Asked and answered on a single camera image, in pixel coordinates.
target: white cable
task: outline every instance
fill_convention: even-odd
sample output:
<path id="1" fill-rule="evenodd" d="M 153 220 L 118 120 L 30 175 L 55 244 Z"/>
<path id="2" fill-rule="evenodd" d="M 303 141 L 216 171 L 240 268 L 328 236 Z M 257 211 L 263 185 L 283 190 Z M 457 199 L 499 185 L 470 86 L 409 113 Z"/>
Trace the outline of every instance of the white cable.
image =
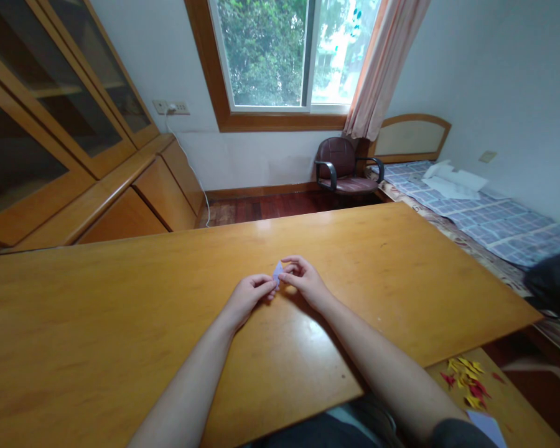
<path id="1" fill-rule="evenodd" d="M 185 157 L 187 158 L 187 163 L 189 165 L 189 168 L 191 168 L 191 170 L 193 171 L 193 174 L 195 174 L 195 178 L 197 179 L 197 182 L 199 183 L 199 186 L 201 187 L 201 191 L 203 192 L 203 196 L 205 196 L 205 204 L 207 205 L 207 222 L 205 223 L 205 226 L 209 227 L 209 224 L 210 224 L 210 202 L 207 200 L 207 194 L 205 194 L 205 189 L 204 189 L 203 185 L 201 184 L 201 180 L 199 180 L 199 176 L 197 175 L 197 173 L 195 172 L 195 169 L 191 166 L 191 163 L 189 162 L 189 156 L 187 155 L 185 150 L 182 149 L 182 145 L 180 144 L 179 137 L 176 135 L 176 132 L 171 130 L 170 126 L 168 125 L 168 112 L 169 112 L 169 110 L 170 109 L 168 109 L 166 111 L 166 113 L 164 114 L 166 116 L 166 119 L 165 119 L 166 129 L 168 130 L 168 132 L 170 132 L 172 135 L 174 135 L 174 138 L 176 138 L 176 141 L 180 146 L 180 150 L 185 153 Z"/>

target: person's left hand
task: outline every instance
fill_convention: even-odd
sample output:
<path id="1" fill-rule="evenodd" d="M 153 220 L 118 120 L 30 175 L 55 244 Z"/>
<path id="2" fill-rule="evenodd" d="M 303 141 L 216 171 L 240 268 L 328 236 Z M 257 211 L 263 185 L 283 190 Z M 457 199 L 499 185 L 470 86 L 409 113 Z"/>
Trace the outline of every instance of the person's left hand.
<path id="1" fill-rule="evenodd" d="M 238 330 L 249 319 L 257 302 L 264 297 L 268 300 L 273 299 L 278 289 L 276 281 L 269 275 L 255 274 L 245 277 L 236 285 L 220 317 Z"/>

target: dark clothing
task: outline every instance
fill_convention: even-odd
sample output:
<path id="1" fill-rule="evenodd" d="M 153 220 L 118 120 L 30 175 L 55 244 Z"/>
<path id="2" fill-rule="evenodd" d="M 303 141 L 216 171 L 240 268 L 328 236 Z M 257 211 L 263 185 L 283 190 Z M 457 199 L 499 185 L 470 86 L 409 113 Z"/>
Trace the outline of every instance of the dark clothing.
<path id="1" fill-rule="evenodd" d="M 474 425 L 456 419 L 444 420 L 437 425 L 429 445 L 432 448 L 497 448 Z M 328 414 L 319 414 L 253 444 L 254 448 L 373 448 L 375 446 L 356 427 Z"/>

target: green leaves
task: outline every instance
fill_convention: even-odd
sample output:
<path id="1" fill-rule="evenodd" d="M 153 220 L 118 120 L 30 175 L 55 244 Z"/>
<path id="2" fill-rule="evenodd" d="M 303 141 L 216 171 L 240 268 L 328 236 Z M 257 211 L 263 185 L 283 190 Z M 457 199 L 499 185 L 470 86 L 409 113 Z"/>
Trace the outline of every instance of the green leaves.
<path id="1" fill-rule="evenodd" d="M 306 10 L 306 0 L 218 0 L 236 105 L 301 105 Z"/>

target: window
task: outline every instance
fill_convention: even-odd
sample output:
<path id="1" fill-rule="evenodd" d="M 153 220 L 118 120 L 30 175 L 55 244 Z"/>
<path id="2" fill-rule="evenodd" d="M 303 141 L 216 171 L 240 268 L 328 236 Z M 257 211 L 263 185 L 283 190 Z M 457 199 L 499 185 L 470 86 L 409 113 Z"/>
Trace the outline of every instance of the window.
<path id="1" fill-rule="evenodd" d="M 208 1 L 231 113 L 347 113 L 380 0 Z"/>

